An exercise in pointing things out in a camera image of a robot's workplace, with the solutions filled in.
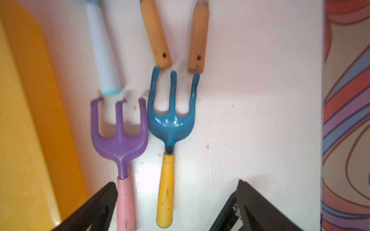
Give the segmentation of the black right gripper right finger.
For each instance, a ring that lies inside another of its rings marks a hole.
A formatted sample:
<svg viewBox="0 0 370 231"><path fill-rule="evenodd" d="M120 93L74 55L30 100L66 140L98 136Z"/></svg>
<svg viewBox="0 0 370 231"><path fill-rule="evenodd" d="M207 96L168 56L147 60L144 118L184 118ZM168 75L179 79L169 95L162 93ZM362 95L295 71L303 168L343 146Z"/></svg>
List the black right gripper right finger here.
<svg viewBox="0 0 370 231"><path fill-rule="evenodd" d="M249 183L239 180L219 212L211 231L300 231Z"/></svg>

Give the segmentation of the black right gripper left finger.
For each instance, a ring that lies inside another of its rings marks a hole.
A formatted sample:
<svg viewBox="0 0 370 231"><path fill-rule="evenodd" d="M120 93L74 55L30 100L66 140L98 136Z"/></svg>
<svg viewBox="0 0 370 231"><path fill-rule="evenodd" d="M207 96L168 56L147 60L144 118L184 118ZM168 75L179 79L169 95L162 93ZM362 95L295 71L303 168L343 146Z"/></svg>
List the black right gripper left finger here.
<svg viewBox="0 0 370 231"><path fill-rule="evenodd" d="M54 231L107 231L118 198L116 184L107 183Z"/></svg>

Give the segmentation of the yellow plastic storage tray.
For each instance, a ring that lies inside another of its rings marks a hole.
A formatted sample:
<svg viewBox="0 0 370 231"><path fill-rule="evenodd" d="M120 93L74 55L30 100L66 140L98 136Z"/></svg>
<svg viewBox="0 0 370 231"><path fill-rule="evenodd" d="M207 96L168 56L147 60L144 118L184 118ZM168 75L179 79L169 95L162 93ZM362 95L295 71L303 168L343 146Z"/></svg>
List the yellow plastic storage tray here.
<svg viewBox="0 0 370 231"><path fill-rule="evenodd" d="M49 231L86 201L41 27L1 1L1 230Z"/></svg>

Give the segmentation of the teal cultivator yellow handle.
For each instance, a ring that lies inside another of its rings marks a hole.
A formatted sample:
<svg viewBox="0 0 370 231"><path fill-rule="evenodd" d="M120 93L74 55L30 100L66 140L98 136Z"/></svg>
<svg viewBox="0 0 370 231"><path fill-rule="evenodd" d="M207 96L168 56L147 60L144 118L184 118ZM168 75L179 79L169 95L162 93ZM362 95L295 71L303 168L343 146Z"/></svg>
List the teal cultivator yellow handle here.
<svg viewBox="0 0 370 231"><path fill-rule="evenodd" d="M149 131L164 142L165 150L161 169L159 185L156 224L160 228L169 228L173 221L174 206L174 169L175 154L174 147L178 141L190 135L195 124L197 88L200 80L199 74L194 74L189 99L189 113L181 117L176 113L176 87L177 73L170 73L171 87L169 96L169 110L164 115L154 111L154 102L157 91L157 82L160 68L154 67L151 77L151 85L147 103L147 125Z"/></svg>

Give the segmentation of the light blue rake blue handle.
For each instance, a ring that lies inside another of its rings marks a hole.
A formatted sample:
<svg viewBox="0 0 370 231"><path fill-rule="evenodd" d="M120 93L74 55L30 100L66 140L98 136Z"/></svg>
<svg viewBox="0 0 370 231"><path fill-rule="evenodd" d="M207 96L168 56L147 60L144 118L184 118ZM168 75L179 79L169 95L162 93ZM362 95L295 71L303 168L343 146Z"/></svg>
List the light blue rake blue handle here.
<svg viewBox="0 0 370 231"><path fill-rule="evenodd" d="M119 94L121 82L99 1L86 1L86 11L101 93Z"/></svg>

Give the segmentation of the green three-prong rake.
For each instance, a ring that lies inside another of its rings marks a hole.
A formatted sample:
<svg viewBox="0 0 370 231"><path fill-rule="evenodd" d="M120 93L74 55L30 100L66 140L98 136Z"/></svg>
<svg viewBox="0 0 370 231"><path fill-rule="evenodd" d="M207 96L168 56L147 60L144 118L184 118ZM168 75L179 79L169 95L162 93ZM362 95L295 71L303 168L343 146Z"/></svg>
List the green three-prong rake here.
<svg viewBox="0 0 370 231"><path fill-rule="evenodd" d="M155 63L160 69L167 69L172 66L172 59L156 2L140 1L140 10Z"/></svg>
<svg viewBox="0 0 370 231"><path fill-rule="evenodd" d="M197 1L193 11L188 57L188 71L201 74L205 67L209 27L209 1Z"/></svg>

